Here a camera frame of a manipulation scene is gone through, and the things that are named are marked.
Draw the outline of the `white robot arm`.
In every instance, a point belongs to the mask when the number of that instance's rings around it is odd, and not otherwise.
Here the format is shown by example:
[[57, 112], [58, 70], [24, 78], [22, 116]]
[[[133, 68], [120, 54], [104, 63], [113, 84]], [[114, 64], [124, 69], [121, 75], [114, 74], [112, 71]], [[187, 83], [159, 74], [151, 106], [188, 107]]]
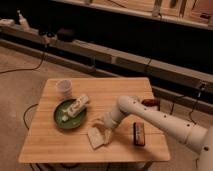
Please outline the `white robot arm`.
[[135, 115], [154, 125], [199, 155], [196, 171], [213, 171], [213, 125], [205, 128], [193, 122], [151, 109], [137, 97], [121, 95], [112, 110], [93, 120], [109, 131], [108, 136], [123, 119]]

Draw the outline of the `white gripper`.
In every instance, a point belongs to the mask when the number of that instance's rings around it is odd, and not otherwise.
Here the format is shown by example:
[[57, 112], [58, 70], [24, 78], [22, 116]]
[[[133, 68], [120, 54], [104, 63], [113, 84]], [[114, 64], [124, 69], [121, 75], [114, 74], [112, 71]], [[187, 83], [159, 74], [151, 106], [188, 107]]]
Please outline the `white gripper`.
[[118, 127], [121, 120], [117, 113], [109, 112], [102, 116], [102, 118], [96, 118], [92, 120], [92, 127], [97, 127], [98, 125], [104, 125], [107, 129], [104, 132], [104, 144], [107, 145], [112, 139], [112, 130]]

